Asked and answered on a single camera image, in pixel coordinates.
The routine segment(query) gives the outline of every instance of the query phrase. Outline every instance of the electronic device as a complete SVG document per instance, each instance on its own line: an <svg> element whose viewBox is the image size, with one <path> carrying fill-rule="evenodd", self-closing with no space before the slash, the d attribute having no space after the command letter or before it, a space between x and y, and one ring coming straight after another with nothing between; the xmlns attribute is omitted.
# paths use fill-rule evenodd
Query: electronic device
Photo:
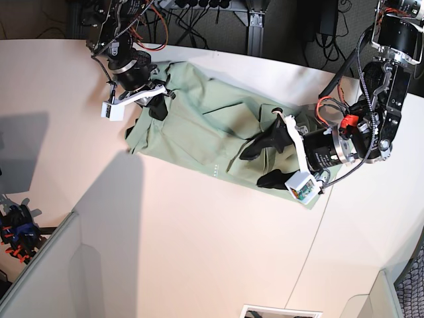
<svg viewBox="0 0 424 318"><path fill-rule="evenodd" d="M87 46L111 84L111 94L103 103L102 116L111 120L123 118L124 106L135 101L150 108L150 115L164 120L167 115L164 96L173 95L166 83L150 78L156 66L144 51L133 48L131 28L157 0L100 0L93 6L92 27ZM401 110L414 67L422 60L423 29L419 21L424 18L424 5L413 0L380 0L374 24L361 35L356 48L334 78L319 96L315 118L321 127L308 132L298 127L293 117L285 117L276 110L276 122L267 131L256 136L241 154L242 160L255 160L267 147L279 153L294 144L299 160L299 171L283 174L274 170L258 180L259 187L288 190L293 198L308 204L329 186L345 179L364 163L387 160L401 123ZM364 69L360 65L360 52L371 44L376 55ZM110 78L97 59L104 56L114 74ZM362 97L348 105L343 97L340 80L356 62L360 76ZM125 94L115 99L117 84ZM329 96L338 88L340 101ZM319 111L324 105L338 109L344 119L339 125L329 124ZM347 175L330 182L328 168L341 164L359 164Z"/></svg>

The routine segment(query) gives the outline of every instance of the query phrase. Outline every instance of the table surface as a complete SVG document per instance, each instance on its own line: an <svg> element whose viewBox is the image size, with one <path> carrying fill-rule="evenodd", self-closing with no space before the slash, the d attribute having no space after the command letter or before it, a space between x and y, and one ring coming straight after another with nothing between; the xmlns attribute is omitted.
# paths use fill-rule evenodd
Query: table surface
<svg viewBox="0 0 424 318"><path fill-rule="evenodd" d="M370 291L381 268L399 274L415 247L424 223L424 203L417 199L424 176L419 164L424 145L416 142L424 115L418 97L409 95L405 102L390 160L361 168L307 210L156 158L128 158L123 134L140 109L128 106L119 123L100 118L109 88L83 41L0 41L0 55L1 168L24 176L13 183L18 193L7 197L17 203L28 198L30 209L42 212L35 219L40 226L57 225L79 207L83 242L102 255L106 306L133 306L144 317L236 318L251 304L335 318L351 297ZM189 61L208 76L291 107L316 102L332 77L191 48L169 46L152 57ZM358 82L345 79L343 87L354 101ZM109 181L114 174L131 174L125 160L140 161L140 189L124 183L117 190L109 182L103 199L93 188L106 172ZM89 193L103 205L89 208ZM78 205L82 197L85 203ZM138 211L132 219L119 202L134 199ZM112 207L113 217L105 212L102 218L102 209ZM128 243L132 251L124 252L125 259L121 240L100 239L117 227L124 238L136 240ZM124 233L126 227L136 233ZM120 257L119 265L108 263ZM16 277L14 259L4 254L0 264ZM127 289L134 295L130 303L113 291L117 282L131 284L128 275L137 282L131 285L135 290ZM116 317L112 308L105 312Z"/></svg>

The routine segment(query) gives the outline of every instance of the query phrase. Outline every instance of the green cloth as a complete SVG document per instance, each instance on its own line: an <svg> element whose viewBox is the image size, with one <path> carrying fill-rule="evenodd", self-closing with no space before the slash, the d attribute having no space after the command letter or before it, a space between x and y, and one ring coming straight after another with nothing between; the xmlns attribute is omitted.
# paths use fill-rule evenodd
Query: green cloth
<svg viewBox="0 0 424 318"><path fill-rule="evenodd" d="M131 152L196 170L208 176L293 201L287 191L261 189L257 180L274 169L283 173L299 169L293 145L282 154L275 149L263 150L251 161L239 159L251 138L265 131L276 119L272 109L281 107L285 115L297 115L298 125L315 130L307 117L297 114L265 97L209 79L187 63L161 63L155 76L167 81L175 99L166 97L168 116L164 121L152 119L143 111L127 136ZM313 207L316 200L309 204Z"/></svg>

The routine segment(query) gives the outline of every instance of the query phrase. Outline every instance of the metal frame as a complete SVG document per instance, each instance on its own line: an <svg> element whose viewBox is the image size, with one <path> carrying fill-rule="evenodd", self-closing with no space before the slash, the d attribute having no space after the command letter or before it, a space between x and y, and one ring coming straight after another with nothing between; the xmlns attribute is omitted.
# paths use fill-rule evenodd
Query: metal frame
<svg viewBox="0 0 424 318"><path fill-rule="evenodd" d="M265 13L270 3L271 0L232 0L228 8L219 8L221 11L234 12L248 29L246 53L249 56L262 57ZM159 5L164 9L182 10L182 8L174 3L174 0L162 0L159 2ZM193 8L200 10L204 9L200 6Z"/></svg>

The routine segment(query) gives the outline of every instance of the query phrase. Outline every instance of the white table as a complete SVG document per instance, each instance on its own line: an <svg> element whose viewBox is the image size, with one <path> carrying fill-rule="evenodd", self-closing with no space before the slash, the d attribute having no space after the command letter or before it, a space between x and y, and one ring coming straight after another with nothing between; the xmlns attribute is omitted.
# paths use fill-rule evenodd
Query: white table
<svg viewBox="0 0 424 318"><path fill-rule="evenodd" d="M248 303L335 318L352 296L370 291L380 268L399 271L416 244L424 203L409 200L419 197L424 175L419 166L424 146L413 139L420 135L424 112L418 97L408 97L392 158L361 168L309 211L155 158L122 154L124 131L140 109L129 107L122 123L99 117L109 88L84 42L1 41L0 55L0 120L30 119L18 134L25 149L9 143L2 156L36 158L30 189L9 198L18 203L29 198L29 207L42 211L36 218L40 226L57 225L76 206L82 242L101 255L106 317L130 310L121 317L236 318ZM316 102L332 77L189 48L167 47L153 58L190 61L208 76L292 107ZM354 101L358 82L347 79L343 87ZM34 149L37 143L40 149ZM138 171L127 171L126 160ZM113 176L131 173L139 174L140 184L113 187ZM168 175L173 178L165 181ZM95 182L99 176L103 181ZM364 188L373 178L379 187L375 197ZM405 182L415 187L399 191ZM392 188L399 194L386 195L382 203ZM127 201L133 204L121 209ZM120 240L105 235L117 229ZM0 263L16 276L12 258L4 255Z"/></svg>

